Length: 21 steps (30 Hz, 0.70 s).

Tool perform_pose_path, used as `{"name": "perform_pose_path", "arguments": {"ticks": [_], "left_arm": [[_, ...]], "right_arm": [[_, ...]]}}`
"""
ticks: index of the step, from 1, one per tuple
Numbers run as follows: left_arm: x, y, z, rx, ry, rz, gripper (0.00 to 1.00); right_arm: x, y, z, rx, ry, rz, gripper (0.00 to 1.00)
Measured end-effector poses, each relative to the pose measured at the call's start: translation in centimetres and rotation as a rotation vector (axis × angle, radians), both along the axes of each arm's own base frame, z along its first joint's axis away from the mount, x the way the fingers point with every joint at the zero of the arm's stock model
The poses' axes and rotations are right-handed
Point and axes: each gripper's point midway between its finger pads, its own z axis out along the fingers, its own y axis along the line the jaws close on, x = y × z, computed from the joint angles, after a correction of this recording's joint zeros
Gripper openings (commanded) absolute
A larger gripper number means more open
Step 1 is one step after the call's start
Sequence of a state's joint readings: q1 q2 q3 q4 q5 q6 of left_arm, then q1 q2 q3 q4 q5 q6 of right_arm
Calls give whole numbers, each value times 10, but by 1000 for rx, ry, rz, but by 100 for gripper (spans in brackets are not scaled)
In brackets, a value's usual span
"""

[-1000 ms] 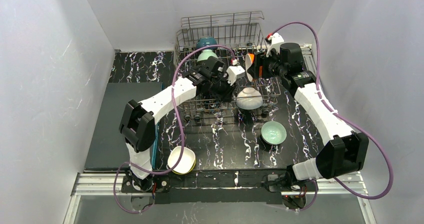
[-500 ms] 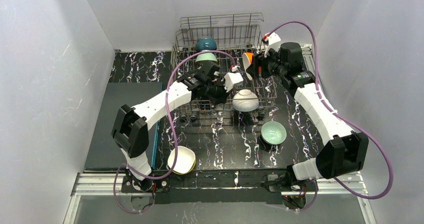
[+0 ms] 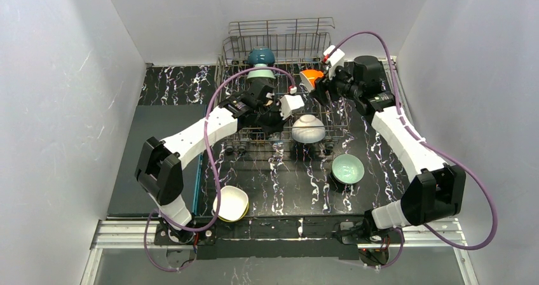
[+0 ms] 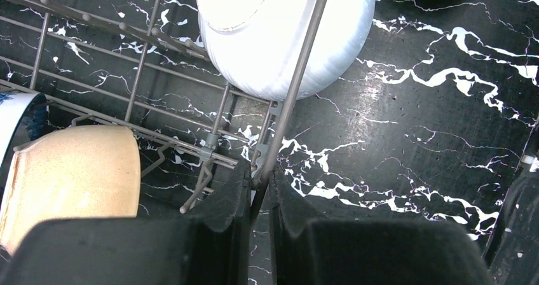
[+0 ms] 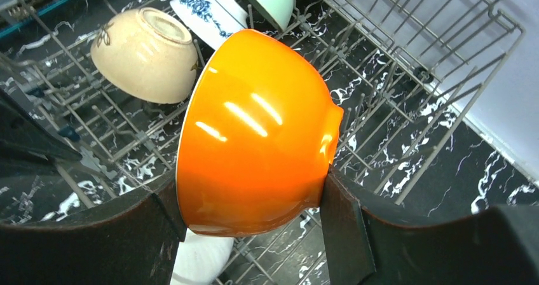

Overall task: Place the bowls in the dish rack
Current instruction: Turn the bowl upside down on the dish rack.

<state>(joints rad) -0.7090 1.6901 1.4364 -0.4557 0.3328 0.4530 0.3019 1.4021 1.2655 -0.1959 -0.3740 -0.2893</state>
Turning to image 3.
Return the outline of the orange striped bowl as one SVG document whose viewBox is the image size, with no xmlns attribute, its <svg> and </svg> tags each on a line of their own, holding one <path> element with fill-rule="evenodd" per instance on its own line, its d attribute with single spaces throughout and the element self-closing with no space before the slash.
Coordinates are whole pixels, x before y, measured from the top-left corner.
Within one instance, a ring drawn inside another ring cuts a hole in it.
<svg viewBox="0 0 539 285">
<path fill-rule="evenodd" d="M 299 72 L 299 76 L 307 93 L 325 90 L 325 75 L 322 71 L 316 69 L 305 69 Z"/>
</svg>

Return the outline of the green celadon bowl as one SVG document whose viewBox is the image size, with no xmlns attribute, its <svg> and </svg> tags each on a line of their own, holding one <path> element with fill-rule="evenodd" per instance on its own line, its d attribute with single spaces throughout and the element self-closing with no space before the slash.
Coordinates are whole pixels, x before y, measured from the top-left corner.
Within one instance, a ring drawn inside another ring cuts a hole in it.
<svg viewBox="0 0 539 285">
<path fill-rule="evenodd" d="M 247 74 L 247 79 L 252 78 L 266 78 L 266 79 L 275 79 L 273 71 L 270 69 L 270 66 L 267 64 L 255 64 L 252 67 L 254 70 L 249 71 Z"/>
</svg>

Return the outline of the white ribbed bowl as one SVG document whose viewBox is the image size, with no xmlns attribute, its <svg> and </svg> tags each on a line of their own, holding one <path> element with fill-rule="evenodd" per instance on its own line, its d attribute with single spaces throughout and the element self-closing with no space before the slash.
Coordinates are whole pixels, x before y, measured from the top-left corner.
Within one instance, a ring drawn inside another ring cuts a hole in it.
<svg viewBox="0 0 539 285">
<path fill-rule="evenodd" d="M 291 136 L 299 143 L 317 143 L 325 137 L 325 126 L 314 115 L 302 115 L 292 125 Z"/>
</svg>

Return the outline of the tan interior dark bowl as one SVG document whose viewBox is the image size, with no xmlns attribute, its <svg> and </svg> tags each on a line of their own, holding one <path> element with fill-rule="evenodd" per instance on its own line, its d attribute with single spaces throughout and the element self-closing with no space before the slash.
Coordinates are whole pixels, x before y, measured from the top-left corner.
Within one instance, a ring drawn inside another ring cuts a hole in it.
<svg viewBox="0 0 539 285">
<path fill-rule="evenodd" d="M 257 46 L 250 51 L 246 63 L 250 66 L 257 64 L 273 66 L 275 64 L 275 54 L 268 47 Z"/>
</svg>

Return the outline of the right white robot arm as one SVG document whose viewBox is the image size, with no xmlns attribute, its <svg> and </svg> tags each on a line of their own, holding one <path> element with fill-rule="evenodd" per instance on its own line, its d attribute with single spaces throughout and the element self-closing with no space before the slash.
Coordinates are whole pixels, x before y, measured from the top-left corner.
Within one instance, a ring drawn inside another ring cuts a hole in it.
<svg viewBox="0 0 539 285">
<path fill-rule="evenodd" d="M 383 74 L 383 65 L 376 57 L 359 56 L 352 73 L 334 66 L 315 71 L 312 77 L 303 76 L 305 87 L 321 105 L 341 98 L 353 101 L 356 110 L 391 147 L 410 180 L 400 200 L 365 212 L 362 228 L 369 234 L 457 215 L 466 181 L 462 167 L 449 165 L 412 135 L 415 129 L 397 106 L 396 95 L 383 90 Z"/>
</svg>

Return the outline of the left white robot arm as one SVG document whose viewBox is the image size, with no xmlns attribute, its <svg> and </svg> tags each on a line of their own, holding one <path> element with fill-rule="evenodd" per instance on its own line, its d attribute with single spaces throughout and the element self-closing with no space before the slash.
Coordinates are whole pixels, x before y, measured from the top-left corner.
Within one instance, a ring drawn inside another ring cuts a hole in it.
<svg viewBox="0 0 539 285">
<path fill-rule="evenodd" d="M 245 127 L 267 133 L 280 132 L 289 118 L 304 107 L 298 94 L 277 99 L 271 86 L 255 82 L 247 91 L 236 92 L 183 131 L 159 140 L 147 139 L 135 169 L 135 178 L 174 229 L 196 232 L 193 215 L 182 197 L 183 170 L 216 142 Z"/>
</svg>

